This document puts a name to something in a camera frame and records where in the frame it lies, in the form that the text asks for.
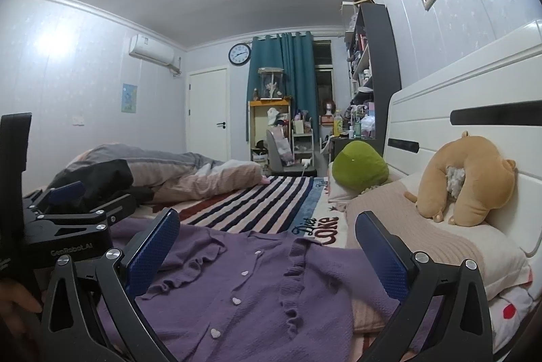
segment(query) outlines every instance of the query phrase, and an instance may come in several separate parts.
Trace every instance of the transparent display box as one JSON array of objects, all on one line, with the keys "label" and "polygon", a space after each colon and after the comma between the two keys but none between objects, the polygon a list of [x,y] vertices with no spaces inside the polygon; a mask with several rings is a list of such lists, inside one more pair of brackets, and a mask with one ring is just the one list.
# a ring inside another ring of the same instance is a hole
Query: transparent display box
[{"label": "transparent display box", "polygon": [[284,69],[263,67],[258,69],[261,100],[284,99]]}]

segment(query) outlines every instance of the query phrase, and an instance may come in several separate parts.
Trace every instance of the door frame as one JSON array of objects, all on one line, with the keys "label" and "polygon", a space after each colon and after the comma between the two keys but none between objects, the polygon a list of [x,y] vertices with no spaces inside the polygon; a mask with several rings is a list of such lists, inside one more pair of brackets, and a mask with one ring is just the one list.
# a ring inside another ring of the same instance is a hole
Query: door frame
[{"label": "door frame", "polygon": [[184,121],[185,121],[185,132],[184,139],[186,149],[189,149],[189,133],[190,133],[190,116],[188,111],[190,109],[190,84],[191,76],[196,76],[198,74],[212,73],[214,71],[226,70],[226,160],[231,160],[231,107],[230,107],[230,70],[231,67],[228,65],[219,65],[217,67],[204,68],[199,70],[190,71],[186,76],[185,92],[184,92]]}]

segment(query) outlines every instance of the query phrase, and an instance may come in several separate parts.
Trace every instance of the white air conditioner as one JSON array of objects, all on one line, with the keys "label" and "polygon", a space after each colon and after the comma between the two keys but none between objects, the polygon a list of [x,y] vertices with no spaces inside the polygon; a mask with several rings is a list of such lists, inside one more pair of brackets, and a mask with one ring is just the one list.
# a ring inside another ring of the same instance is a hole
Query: white air conditioner
[{"label": "white air conditioner", "polygon": [[173,64],[175,52],[173,49],[145,35],[136,35],[132,38],[129,55],[159,65],[175,67]]}]

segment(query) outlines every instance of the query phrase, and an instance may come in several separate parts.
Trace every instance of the teal curtain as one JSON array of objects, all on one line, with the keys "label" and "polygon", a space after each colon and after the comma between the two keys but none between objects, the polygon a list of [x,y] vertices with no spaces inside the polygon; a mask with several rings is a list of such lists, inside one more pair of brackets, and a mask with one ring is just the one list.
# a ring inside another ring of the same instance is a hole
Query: teal curtain
[{"label": "teal curtain", "polygon": [[254,88],[260,90],[258,69],[280,67],[285,73],[285,94],[293,97],[292,113],[296,109],[307,110],[312,117],[314,137],[318,140],[320,122],[316,92],[316,72],[310,32],[301,35],[284,33],[278,38],[266,36],[252,41],[252,55],[248,73],[247,101],[252,100]]}]

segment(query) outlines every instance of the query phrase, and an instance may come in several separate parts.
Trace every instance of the gray chair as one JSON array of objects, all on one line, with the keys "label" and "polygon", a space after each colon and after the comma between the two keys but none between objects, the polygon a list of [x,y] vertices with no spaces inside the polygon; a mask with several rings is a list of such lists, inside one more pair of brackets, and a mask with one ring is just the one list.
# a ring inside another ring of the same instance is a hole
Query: gray chair
[{"label": "gray chair", "polygon": [[294,164],[292,166],[284,166],[283,161],[280,159],[278,148],[276,147],[275,137],[271,134],[271,131],[267,130],[267,151],[269,158],[269,169],[273,175],[281,175],[288,177],[298,176],[316,176],[316,169],[313,164],[310,164],[307,168],[303,169],[303,165]]}]

